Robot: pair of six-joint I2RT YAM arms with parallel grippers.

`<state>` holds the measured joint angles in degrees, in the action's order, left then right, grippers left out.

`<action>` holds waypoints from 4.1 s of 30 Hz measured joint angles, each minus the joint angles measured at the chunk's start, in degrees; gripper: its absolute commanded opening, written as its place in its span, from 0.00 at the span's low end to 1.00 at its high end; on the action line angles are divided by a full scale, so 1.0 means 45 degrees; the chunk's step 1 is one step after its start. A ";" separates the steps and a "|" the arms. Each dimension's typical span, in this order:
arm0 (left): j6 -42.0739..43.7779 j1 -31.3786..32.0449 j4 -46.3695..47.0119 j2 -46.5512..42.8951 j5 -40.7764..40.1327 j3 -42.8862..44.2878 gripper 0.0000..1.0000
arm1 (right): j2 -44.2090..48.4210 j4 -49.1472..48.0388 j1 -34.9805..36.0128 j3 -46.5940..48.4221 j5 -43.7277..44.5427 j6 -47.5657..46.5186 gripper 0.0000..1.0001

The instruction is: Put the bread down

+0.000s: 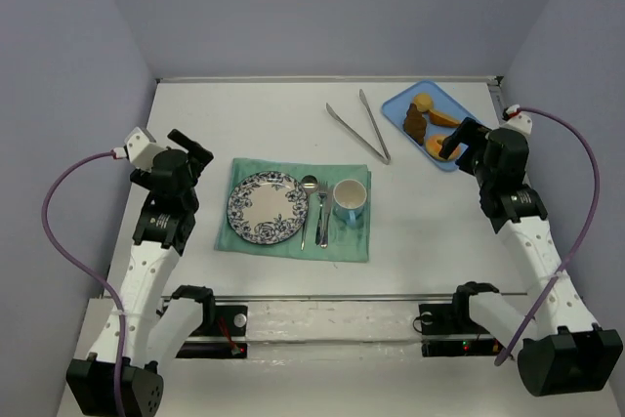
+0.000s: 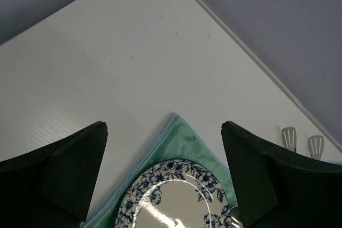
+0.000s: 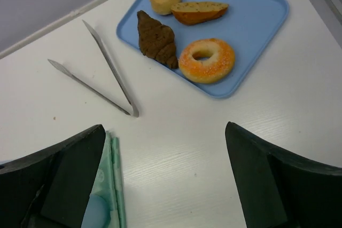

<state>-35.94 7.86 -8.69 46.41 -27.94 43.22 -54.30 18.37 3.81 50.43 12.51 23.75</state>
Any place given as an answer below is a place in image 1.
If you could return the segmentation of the orange bread wedge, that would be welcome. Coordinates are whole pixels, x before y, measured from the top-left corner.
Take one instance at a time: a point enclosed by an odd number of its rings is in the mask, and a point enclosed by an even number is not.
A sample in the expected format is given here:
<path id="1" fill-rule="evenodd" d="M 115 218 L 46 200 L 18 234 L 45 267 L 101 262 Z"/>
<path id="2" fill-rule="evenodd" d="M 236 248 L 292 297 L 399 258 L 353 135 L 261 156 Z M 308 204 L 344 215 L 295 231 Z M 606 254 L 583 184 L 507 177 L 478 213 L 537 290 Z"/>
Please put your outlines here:
<path id="1" fill-rule="evenodd" d="M 428 111 L 428 116 L 430 122 L 439 127 L 457 128 L 461 124 L 461 122 L 453 116 L 434 108 Z"/>

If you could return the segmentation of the dark brown croissant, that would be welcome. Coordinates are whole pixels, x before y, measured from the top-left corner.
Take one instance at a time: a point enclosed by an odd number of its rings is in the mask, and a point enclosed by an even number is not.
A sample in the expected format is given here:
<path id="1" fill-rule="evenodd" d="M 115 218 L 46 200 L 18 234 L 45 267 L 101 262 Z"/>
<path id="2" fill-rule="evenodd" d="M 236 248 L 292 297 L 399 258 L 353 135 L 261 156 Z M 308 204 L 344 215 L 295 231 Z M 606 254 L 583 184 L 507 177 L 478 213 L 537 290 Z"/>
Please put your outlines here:
<path id="1" fill-rule="evenodd" d="M 425 142 L 427 125 L 428 121 L 423 113 L 415 104 L 411 104 L 403 121 L 404 132 L 419 146 L 422 146 Z"/>

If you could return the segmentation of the silver metal tongs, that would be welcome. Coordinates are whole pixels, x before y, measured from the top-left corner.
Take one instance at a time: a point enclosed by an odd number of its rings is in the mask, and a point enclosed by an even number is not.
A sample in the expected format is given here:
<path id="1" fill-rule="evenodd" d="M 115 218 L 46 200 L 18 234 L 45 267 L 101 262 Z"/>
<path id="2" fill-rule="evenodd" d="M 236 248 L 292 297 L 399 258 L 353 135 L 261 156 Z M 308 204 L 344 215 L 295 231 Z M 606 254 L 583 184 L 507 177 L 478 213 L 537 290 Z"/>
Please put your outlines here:
<path id="1" fill-rule="evenodd" d="M 359 142 L 364 148 L 366 148 L 375 158 L 377 158 L 384 165 L 389 166 L 392 162 L 390 152 L 380 132 L 380 128 L 376 122 L 369 101 L 362 89 L 358 90 L 358 97 L 362 106 L 366 110 L 369 122 L 377 139 L 380 150 L 378 150 L 377 147 L 364 139 L 361 134 L 359 134 L 344 119 L 342 119 L 329 103 L 325 104 L 325 110 L 343 129 L 345 129 L 357 142 Z"/>

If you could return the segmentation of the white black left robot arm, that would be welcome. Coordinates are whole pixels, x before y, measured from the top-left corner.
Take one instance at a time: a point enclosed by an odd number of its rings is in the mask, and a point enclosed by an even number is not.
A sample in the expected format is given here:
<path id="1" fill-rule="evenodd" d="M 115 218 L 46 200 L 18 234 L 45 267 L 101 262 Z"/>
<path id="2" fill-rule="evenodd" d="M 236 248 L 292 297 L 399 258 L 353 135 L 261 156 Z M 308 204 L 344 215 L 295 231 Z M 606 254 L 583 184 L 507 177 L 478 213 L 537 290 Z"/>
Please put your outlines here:
<path id="1" fill-rule="evenodd" d="M 162 294 L 195 226 L 195 187 L 212 153 L 177 129 L 160 146 L 135 129 L 115 154 L 133 165 L 130 180 L 147 197 L 132 236 L 125 276 L 113 307 L 83 359 L 73 359 L 66 382 L 85 416 L 153 416 L 164 394 L 163 373 L 185 340 L 215 319 L 207 287 L 182 285 L 161 313 Z"/>

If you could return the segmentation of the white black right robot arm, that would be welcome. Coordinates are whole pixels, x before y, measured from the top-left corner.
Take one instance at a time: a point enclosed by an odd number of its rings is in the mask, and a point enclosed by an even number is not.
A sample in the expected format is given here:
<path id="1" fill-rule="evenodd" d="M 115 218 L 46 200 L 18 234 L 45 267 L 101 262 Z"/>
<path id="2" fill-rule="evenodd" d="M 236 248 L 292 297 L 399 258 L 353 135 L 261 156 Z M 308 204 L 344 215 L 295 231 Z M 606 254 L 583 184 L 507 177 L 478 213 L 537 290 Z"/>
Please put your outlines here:
<path id="1" fill-rule="evenodd" d="M 451 308 L 459 325 L 474 323 L 503 347 L 495 359 L 517 364 L 533 396 L 601 390 L 624 346 L 614 329 L 602 328 L 584 305 L 556 248 L 547 210 L 524 180 L 531 121 L 516 116 L 489 129 L 466 118 L 444 139 L 441 155 L 464 146 L 459 169 L 476 178 L 479 203 L 495 234 L 508 250 L 532 306 L 519 313 L 491 284 L 457 287 Z"/>

